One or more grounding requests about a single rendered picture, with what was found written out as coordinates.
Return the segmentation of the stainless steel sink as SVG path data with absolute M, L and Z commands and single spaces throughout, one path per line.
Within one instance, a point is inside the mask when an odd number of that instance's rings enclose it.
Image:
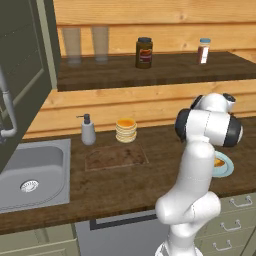
M 19 144 L 0 173 L 0 214 L 70 202 L 71 140 Z

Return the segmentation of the grey dishwasher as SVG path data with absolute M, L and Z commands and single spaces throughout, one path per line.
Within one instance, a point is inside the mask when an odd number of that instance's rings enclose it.
M 154 210 L 75 224 L 81 256 L 154 256 L 167 237 Z

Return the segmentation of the dark green cabinet door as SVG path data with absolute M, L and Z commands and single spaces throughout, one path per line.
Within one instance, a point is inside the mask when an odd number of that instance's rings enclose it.
M 14 137 L 0 135 L 0 172 L 57 87 L 60 61 L 53 0 L 0 0 L 0 66 L 17 121 Z M 0 90 L 0 132 L 11 128 Z

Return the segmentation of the stack of pancakes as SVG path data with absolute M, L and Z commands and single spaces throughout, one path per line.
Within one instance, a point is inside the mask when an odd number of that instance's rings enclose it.
M 122 143 L 133 142 L 137 136 L 137 124 L 132 118 L 121 118 L 116 122 L 116 139 Z

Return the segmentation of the dark jam jar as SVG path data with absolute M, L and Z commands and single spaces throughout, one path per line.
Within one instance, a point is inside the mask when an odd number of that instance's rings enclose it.
M 153 42 L 149 37 L 139 37 L 136 42 L 136 67 L 147 69 L 152 63 Z

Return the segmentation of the pale green drawer front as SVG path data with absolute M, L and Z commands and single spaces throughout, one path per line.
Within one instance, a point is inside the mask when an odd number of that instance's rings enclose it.
M 248 210 L 256 208 L 256 193 L 221 198 L 221 212 Z
M 217 235 L 239 231 L 256 225 L 256 209 L 221 213 L 209 221 L 197 233 L 196 237 Z
M 240 256 L 252 233 L 252 229 L 245 229 L 229 234 L 202 237 L 195 240 L 195 245 L 203 256 Z

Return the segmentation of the pale green cupboard door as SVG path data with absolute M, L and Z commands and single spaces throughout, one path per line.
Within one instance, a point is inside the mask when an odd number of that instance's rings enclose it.
M 0 235 L 0 256 L 81 256 L 73 224 Z

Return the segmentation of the clear drinking glass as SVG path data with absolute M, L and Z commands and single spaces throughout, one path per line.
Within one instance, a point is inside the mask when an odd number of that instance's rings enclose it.
M 63 28 L 62 35 L 68 63 L 78 65 L 81 63 L 81 39 L 79 28 Z
M 109 29 L 107 26 L 94 26 L 91 28 L 94 56 L 97 62 L 108 61 Z

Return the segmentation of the brown cutting board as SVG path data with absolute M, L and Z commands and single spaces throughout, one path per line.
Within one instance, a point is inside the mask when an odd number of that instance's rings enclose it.
M 85 170 L 98 171 L 148 164 L 142 146 L 135 143 L 99 147 L 85 155 Z

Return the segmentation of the spice shaker with blue lid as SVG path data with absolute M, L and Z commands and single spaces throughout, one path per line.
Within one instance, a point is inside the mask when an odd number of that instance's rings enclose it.
M 198 59 L 200 64 L 206 64 L 209 48 L 210 48 L 210 38 L 201 38 L 200 45 L 198 47 Z

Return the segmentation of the light blue plate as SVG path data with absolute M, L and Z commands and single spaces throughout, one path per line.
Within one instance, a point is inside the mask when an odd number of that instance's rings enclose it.
M 221 167 L 214 167 L 212 176 L 215 178 L 222 178 L 231 175 L 234 171 L 234 164 L 231 159 L 222 152 L 216 151 L 215 158 L 221 159 L 225 164 Z

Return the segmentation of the grey soap dispenser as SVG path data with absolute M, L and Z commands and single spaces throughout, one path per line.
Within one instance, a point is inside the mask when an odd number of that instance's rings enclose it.
M 93 145 L 96 142 L 94 123 L 91 121 L 89 114 L 82 115 L 82 118 L 81 140 L 85 145 Z

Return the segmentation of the dark wooden shelf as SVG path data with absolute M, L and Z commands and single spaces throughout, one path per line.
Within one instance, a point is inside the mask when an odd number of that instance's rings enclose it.
M 211 52 L 206 64 L 196 53 L 155 54 L 149 69 L 135 67 L 134 56 L 110 56 L 106 63 L 93 57 L 79 65 L 61 61 L 59 91 L 256 79 L 256 64 L 229 52 Z

